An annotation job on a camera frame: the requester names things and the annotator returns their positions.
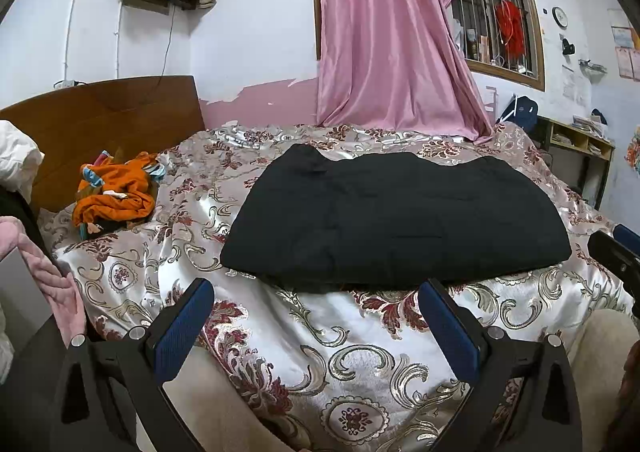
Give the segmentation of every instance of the red cloth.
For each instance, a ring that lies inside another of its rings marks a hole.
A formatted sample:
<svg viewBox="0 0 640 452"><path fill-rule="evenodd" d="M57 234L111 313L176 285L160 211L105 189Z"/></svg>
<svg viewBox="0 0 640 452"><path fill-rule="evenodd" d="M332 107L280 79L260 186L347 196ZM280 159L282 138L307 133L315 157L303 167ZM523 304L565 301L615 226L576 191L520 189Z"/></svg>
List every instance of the red cloth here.
<svg viewBox="0 0 640 452"><path fill-rule="evenodd" d="M502 34L506 58L517 60L524 55L522 14L510 0L503 0L495 7L495 16Z"/></svg>

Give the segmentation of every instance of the floral bedspread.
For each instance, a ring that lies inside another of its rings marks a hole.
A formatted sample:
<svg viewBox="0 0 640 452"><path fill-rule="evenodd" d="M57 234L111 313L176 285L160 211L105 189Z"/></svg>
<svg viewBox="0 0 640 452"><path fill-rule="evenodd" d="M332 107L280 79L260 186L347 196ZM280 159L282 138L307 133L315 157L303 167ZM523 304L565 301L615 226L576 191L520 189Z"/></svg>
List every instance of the floral bedspread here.
<svg viewBox="0 0 640 452"><path fill-rule="evenodd" d="M46 222L57 262L74 272L87 312L107 339L149 324L195 277L210 280L216 303L199 343L254 413L295 450L427 444L468 388L453 379L415 291L298 294L220 265L220 249L249 190L293 143L308 143L331 159L399 151L442 165L501 158L552 199L574 252L544 270L453 288L455 301L515 339L555 333L567 347L593 309L630 311L620 281L587 250L589 235L613 224L553 176L513 124L497 125L495 138L479 146L350 126L198 132L159 156L168 174L149 222L85 242L71 225L72 206Z"/></svg>

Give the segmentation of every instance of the metal screw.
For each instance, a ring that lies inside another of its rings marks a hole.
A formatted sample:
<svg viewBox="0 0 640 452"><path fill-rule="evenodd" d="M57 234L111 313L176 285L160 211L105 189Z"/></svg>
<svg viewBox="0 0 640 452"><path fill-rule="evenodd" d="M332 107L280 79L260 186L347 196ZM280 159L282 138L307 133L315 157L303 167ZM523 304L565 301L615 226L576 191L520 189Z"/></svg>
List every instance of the metal screw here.
<svg viewBox="0 0 640 452"><path fill-rule="evenodd" d="M498 326L491 326L486 333L494 340L500 340L504 337L504 329Z"/></svg>
<svg viewBox="0 0 640 452"><path fill-rule="evenodd" d="M553 347L560 347L562 345L562 339L558 335L549 335L546 338L546 341L549 342Z"/></svg>
<svg viewBox="0 0 640 452"><path fill-rule="evenodd" d="M142 326L136 326L129 331L129 338L132 340L140 340L146 334L146 330Z"/></svg>
<svg viewBox="0 0 640 452"><path fill-rule="evenodd" d="M80 347L82 344L84 344L84 335L76 335L71 339L73 347Z"/></svg>

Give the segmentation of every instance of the bottle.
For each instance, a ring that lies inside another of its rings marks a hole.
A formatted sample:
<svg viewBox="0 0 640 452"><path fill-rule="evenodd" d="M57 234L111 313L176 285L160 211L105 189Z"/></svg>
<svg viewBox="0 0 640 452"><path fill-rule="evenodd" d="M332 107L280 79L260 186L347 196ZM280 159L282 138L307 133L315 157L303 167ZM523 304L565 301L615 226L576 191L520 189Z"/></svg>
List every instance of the bottle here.
<svg viewBox="0 0 640 452"><path fill-rule="evenodd" d="M478 58L478 38L475 29L466 30L466 57L471 60L480 60Z"/></svg>

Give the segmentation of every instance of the pink wall paint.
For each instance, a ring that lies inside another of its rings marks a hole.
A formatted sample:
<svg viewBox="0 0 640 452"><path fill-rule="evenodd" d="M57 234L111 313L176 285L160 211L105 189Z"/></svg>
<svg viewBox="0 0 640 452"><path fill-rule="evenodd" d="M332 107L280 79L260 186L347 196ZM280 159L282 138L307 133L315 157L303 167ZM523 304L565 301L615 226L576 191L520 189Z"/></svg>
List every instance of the pink wall paint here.
<svg viewBox="0 0 640 452"><path fill-rule="evenodd" d="M280 80L245 87L231 102L200 100L206 128L218 128L231 120L245 127L316 124L318 79Z"/></svg>

